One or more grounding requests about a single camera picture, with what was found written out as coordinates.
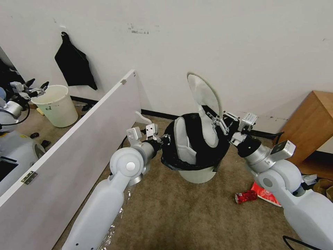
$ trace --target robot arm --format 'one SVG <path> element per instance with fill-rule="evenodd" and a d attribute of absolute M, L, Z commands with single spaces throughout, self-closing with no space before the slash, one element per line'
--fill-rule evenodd
<path fill-rule="evenodd" d="M 167 138 L 157 136 L 156 124 L 146 126 L 147 141 L 140 141 L 142 135 L 138 127 L 127 130 L 126 134 L 131 147 L 119 149 L 112 155 L 112 175 L 96 186 L 75 220 L 62 250 L 96 250 L 99 247 L 123 205 L 125 188 L 141 181 L 150 169 L 149 161 Z"/>
<path fill-rule="evenodd" d="M 25 106 L 31 100 L 32 97 L 38 97 L 45 94 L 49 82 L 44 83 L 40 88 L 30 88 L 35 79 L 22 84 L 20 82 L 11 82 L 9 87 L 5 89 L 11 89 L 10 100 L 7 102 L 0 98 L 0 133 L 12 132 L 16 128 L 16 124 L 23 122 L 29 116 L 29 106 L 28 114 L 26 118 L 18 121 L 21 116 L 21 112 L 25 110 Z"/>
<path fill-rule="evenodd" d="M 287 140 L 270 149 L 249 135 L 256 118 L 248 113 L 236 121 L 234 115 L 224 113 L 222 118 L 212 117 L 212 124 L 215 129 L 221 128 L 238 149 L 256 183 L 273 193 L 284 208 L 288 223 L 303 242 L 322 250 L 333 249 L 333 203 L 308 189 L 299 169 L 285 160 L 296 149 L 293 143 Z"/>

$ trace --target red soda can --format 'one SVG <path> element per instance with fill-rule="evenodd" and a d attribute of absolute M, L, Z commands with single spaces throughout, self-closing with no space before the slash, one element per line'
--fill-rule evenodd
<path fill-rule="evenodd" d="M 256 200 L 257 198 L 258 195 L 254 190 L 248 190 L 243 193 L 235 193 L 235 200 L 237 204 L 241 204 L 245 201 Z"/>

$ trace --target wooden furniture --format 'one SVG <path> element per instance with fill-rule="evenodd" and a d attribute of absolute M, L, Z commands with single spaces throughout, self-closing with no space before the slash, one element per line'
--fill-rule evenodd
<path fill-rule="evenodd" d="M 0 197 L 1 249 L 52 249 L 141 111 L 137 81 L 129 71 Z"/>
<path fill-rule="evenodd" d="M 290 140 L 296 145 L 289 161 L 303 174 L 333 180 L 333 155 L 313 154 L 333 136 L 333 93 L 310 92 L 281 131 L 280 142 Z"/>

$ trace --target white bucket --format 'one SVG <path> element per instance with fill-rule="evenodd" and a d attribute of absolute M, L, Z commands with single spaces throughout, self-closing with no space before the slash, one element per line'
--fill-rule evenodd
<path fill-rule="evenodd" d="M 33 97 L 31 102 L 36 104 L 56 127 L 72 125 L 78 118 L 66 86 L 50 85 L 44 95 Z"/>
<path fill-rule="evenodd" d="M 188 182 L 205 183 L 214 177 L 216 172 L 213 172 L 214 167 L 204 168 L 202 170 L 178 171 L 180 176 Z"/>

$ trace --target door hinge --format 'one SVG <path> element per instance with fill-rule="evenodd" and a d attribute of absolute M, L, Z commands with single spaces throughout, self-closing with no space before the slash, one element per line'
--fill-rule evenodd
<path fill-rule="evenodd" d="M 27 174 L 21 182 L 25 184 L 29 184 L 35 177 L 37 176 L 37 173 L 35 171 L 30 171 L 29 174 Z"/>

